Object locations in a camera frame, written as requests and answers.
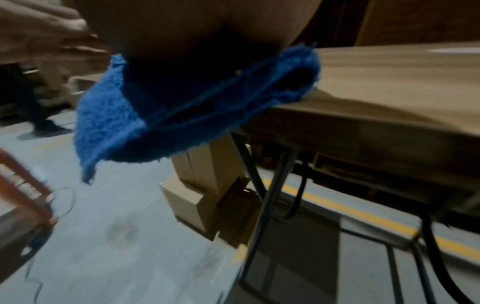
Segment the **gray floor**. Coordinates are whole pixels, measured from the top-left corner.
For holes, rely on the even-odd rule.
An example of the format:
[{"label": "gray floor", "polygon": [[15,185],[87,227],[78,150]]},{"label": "gray floor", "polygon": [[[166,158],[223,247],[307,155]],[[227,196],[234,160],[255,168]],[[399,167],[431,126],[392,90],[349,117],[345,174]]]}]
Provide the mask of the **gray floor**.
[{"label": "gray floor", "polygon": [[[55,117],[73,126],[73,112]],[[71,136],[36,139],[19,124],[0,130],[0,147],[10,151],[52,188],[75,187],[74,210],[56,227],[35,257],[31,276],[44,282],[43,303],[260,303],[232,288],[240,263],[236,250],[210,241],[177,222],[159,189],[173,173],[169,160],[131,165],[105,162],[93,186],[80,184]],[[298,185],[296,177],[288,180]],[[309,184],[307,191],[365,212],[418,225],[417,219],[388,208]],[[57,214],[69,209],[72,195],[58,192]],[[365,232],[354,220],[338,225]],[[480,248],[476,236],[436,229],[442,237]],[[408,252],[394,251],[404,303],[425,303],[417,270]],[[438,303],[453,303],[427,262]],[[449,265],[457,284],[480,302],[477,267]],[[31,303],[37,285],[26,283],[25,267],[0,285],[2,303]],[[282,303],[395,303],[385,246],[300,216],[272,223],[247,277],[258,290]]]}]

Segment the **blue microfiber cloth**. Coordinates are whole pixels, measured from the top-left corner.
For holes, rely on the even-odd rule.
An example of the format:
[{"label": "blue microfiber cloth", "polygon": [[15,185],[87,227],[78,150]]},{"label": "blue microfiber cloth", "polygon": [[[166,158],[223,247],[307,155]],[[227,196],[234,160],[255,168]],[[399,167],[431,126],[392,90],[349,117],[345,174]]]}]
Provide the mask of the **blue microfiber cloth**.
[{"label": "blue microfiber cloth", "polygon": [[137,70],[115,55],[77,108],[82,181],[91,183],[101,160],[149,162],[209,142],[268,107],[299,100],[319,73],[317,54],[305,46],[227,77],[186,66]]}]

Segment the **human hand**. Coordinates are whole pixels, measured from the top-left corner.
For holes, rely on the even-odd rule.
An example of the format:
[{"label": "human hand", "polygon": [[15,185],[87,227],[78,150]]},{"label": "human hand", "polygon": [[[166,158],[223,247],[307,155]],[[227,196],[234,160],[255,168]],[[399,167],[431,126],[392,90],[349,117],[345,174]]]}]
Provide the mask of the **human hand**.
[{"label": "human hand", "polygon": [[0,0],[0,64],[105,58],[108,50],[76,10],[36,0]]}]

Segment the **black shoe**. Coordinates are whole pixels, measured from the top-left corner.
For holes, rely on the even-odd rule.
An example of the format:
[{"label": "black shoe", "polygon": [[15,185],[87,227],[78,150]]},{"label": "black shoe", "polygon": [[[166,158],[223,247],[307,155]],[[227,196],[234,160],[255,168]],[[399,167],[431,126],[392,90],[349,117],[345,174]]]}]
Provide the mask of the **black shoe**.
[{"label": "black shoe", "polygon": [[72,132],[70,129],[62,128],[61,126],[57,126],[53,121],[47,120],[41,126],[35,126],[32,133],[38,137],[51,137],[70,134]]}]

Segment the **concrete floor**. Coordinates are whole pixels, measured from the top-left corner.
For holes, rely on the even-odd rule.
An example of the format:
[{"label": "concrete floor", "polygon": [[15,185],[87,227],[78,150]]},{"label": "concrete floor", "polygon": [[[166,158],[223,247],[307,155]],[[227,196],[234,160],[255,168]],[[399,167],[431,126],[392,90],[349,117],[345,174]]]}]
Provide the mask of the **concrete floor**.
[{"label": "concrete floor", "polygon": [[[55,116],[73,127],[73,112]],[[174,174],[165,159],[148,164],[101,163],[93,186],[80,184],[71,135],[37,139],[28,124],[0,129],[0,146],[10,151],[54,189],[75,187],[77,203],[36,255],[31,276],[41,279],[43,303],[260,303],[234,284],[241,266],[236,249],[210,241],[177,222],[159,183]],[[270,173],[262,172],[266,178]],[[299,185],[297,177],[288,184]],[[309,184],[309,193],[416,227],[414,217]],[[57,214],[71,203],[58,192]],[[330,218],[338,226],[375,234],[348,217]],[[436,227],[435,232],[471,248],[480,239]],[[394,250],[404,303],[425,303],[414,260]],[[454,303],[427,262],[438,303]],[[457,284],[480,302],[479,268],[449,264]],[[25,267],[0,285],[2,303],[31,303],[37,285],[24,280]],[[299,216],[289,224],[272,222],[255,257],[248,281],[282,303],[395,303],[385,246],[340,233],[332,225]]]}]

